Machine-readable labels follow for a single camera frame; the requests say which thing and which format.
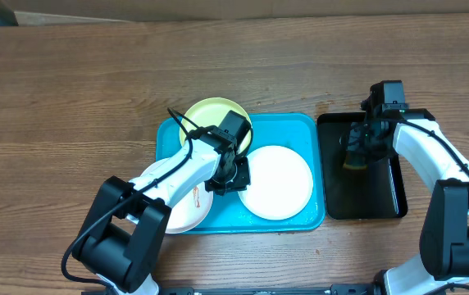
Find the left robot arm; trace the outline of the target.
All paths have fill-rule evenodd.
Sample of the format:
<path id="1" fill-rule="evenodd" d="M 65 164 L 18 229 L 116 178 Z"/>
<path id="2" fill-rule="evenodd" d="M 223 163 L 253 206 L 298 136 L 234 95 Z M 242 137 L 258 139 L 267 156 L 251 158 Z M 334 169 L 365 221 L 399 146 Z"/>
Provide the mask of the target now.
<path id="1" fill-rule="evenodd" d="M 219 195 L 246 189 L 248 159 L 239 146 L 252 132 L 245 116 L 228 111 L 219 125 L 186 131 L 183 147 L 152 173 L 129 182 L 107 179 L 61 260 L 64 277 L 89 282 L 67 271 L 74 257 L 96 275 L 91 281 L 105 294 L 156 293 L 146 283 L 173 207 L 200 184 Z"/>

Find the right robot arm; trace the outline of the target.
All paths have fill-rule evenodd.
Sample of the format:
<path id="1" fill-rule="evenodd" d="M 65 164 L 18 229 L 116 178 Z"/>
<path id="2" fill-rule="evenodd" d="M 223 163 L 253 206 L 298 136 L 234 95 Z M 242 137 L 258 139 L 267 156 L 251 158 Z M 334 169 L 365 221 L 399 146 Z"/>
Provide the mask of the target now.
<path id="1" fill-rule="evenodd" d="M 404 157 L 431 191 L 419 252 L 376 278 L 383 294 L 444 294 L 469 290 L 469 161 L 446 139 L 426 109 L 412 109 L 399 80 L 373 84 L 363 121 L 341 143 L 343 167 L 365 169 Z"/>

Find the green yellow sponge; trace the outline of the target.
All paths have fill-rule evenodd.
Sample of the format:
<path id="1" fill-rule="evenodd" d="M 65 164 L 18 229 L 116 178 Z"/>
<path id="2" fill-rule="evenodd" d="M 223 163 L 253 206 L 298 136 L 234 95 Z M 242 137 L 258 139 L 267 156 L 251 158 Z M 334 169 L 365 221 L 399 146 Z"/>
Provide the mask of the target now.
<path id="1" fill-rule="evenodd" d="M 364 170 L 367 160 L 363 155 L 348 152 L 344 158 L 343 168 L 347 170 Z"/>

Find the yellow-green rimmed plate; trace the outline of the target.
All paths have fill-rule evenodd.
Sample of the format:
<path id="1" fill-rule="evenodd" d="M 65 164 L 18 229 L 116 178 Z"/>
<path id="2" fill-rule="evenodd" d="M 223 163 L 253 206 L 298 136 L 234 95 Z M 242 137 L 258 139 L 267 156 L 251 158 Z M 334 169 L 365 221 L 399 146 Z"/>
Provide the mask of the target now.
<path id="1" fill-rule="evenodd" d="M 206 98 L 192 105 L 184 114 L 188 119 L 198 126 L 207 127 L 209 125 L 219 126 L 229 111 L 234 111 L 244 116 L 252 127 L 252 121 L 248 113 L 237 103 L 227 98 Z M 183 126 L 189 132 L 196 129 L 187 120 L 183 119 Z M 185 134 L 180 128 L 180 145 L 184 145 Z M 252 142 L 252 131 L 249 131 L 242 143 L 239 145 L 239 155 L 246 154 Z"/>

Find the white round plate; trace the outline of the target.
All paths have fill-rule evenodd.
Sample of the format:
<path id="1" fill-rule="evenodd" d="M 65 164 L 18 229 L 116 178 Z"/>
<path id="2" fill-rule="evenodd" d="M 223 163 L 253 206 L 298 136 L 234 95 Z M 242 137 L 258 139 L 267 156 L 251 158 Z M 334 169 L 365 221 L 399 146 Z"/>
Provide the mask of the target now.
<path id="1" fill-rule="evenodd" d="M 240 201 L 265 220 L 296 216 L 308 204 L 313 188 L 311 169 L 295 151 L 281 146 L 260 147 L 248 154 L 250 184 Z"/>

